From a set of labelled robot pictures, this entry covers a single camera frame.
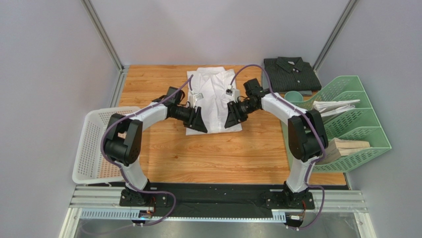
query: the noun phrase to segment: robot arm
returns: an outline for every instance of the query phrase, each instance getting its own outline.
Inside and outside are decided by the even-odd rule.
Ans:
[[[257,79],[247,81],[244,86],[248,97],[243,101],[237,100],[240,94],[239,90],[229,87],[226,91],[232,101],[227,104],[228,115],[224,127],[229,128],[246,121],[248,114],[256,110],[267,111],[288,125],[289,149],[295,160],[290,175],[285,182],[284,201],[287,206],[295,207],[300,204],[308,192],[307,183],[312,171],[310,166],[314,165],[312,162],[318,159],[322,153],[314,134],[306,131],[306,129],[309,129],[309,125],[303,115],[310,119],[324,148],[326,148],[328,139],[321,115],[316,110],[307,111],[287,101],[282,103],[271,95],[268,89],[263,89]]]
[[[182,91],[158,105],[176,90],[176,88],[170,87],[166,95],[155,99],[149,104],[149,107],[151,107],[149,110],[138,115],[135,114],[131,119],[122,121],[106,135],[104,152],[115,163],[120,164],[122,175],[129,182],[126,184],[128,189],[133,190],[129,184],[140,190],[143,190],[148,184],[148,179],[139,164],[139,154],[141,151],[142,132],[151,125],[167,118],[175,118],[183,121],[185,127],[207,133],[207,128],[201,116],[201,107],[194,108],[179,105],[183,95]],[[110,127],[122,117],[124,115],[113,114],[107,127]]]
[[[256,110],[270,112],[288,125],[289,149],[296,159],[293,161],[291,173],[285,182],[282,197],[286,206],[300,206],[309,190],[307,183],[309,180],[308,175],[312,169],[310,166],[313,166],[312,162],[321,155],[321,148],[314,134],[306,131],[309,125],[302,114],[305,114],[310,119],[323,146],[326,148],[328,141],[322,118],[319,112],[315,110],[306,111],[290,104],[294,108],[291,109],[271,95],[268,89],[264,90],[257,79],[249,80],[244,86],[248,97],[243,101],[238,100],[240,93],[237,89],[228,88],[226,91],[226,94],[232,97],[232,101],[227,104],[228,116],[225,128],[246,121],[248,114]],[[175,90],[175,88],[170,87],[167,95],[154,100],[151,105],[162,103],[162,100]],[[202,120],[201,108],[179,105],[182,94],[180,92],[173,98],[167,99],[161,105],[146,110],[132,117],[132,119],[124,120],[106,136],[105,153],[115,163],[119,163],[122,166],[122,174],[126,177],[126,180],[138,189],[148,189],[146,188],[148,179],[143,174],[138,161],[142,131],[158,121],[171,117],[183,121],[185,127],[207,132]],[[123,115],[114,114],[108,126],[122,117]],[[126,133],[126,138],[119,137],[119,134],[123,133]]]

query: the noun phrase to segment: white wall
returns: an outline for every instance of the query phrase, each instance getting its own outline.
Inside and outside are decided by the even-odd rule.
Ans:
[[[350,172],[379,238],[421,237],[422,1],[362,0],[318,75],[358,75],[393,149]]]
[[[58,237],[87,112],[117,79],[78,0],[0,3],[0,237]]]
[[[92,0],[124,64],[314,64],[348,0]]]

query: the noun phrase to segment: dark striped shirt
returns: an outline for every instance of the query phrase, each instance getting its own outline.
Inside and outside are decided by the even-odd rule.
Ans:
[[[314,70],[301,57],[264,59],[274,92],[321,90],[321,84]]]

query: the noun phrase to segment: stack of paper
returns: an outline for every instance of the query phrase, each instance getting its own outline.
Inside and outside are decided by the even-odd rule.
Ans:
[[[328,143],[328,147],[325,149],[327,157],[318,162],[317,165],[331,163],[342,156],[352,155],[366,148],[370,148],[369,142],[367,141],[334,138]]]
[[[355,108],[357,100],[339,101],[339,102],[318,102],[314,101],[313,108],[321,113],[321,117],[328,117],[338,115],[348,110]]]

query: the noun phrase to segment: shirt collar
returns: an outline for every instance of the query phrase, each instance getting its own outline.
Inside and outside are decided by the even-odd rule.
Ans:
[[[303,60],[301,57],[295,58],[288,58],[288,57],[278,57],[276,64],[280,66],[285,71],[291,73],[293,69],[297,69],[298,71],[302,71],[303,69]]]

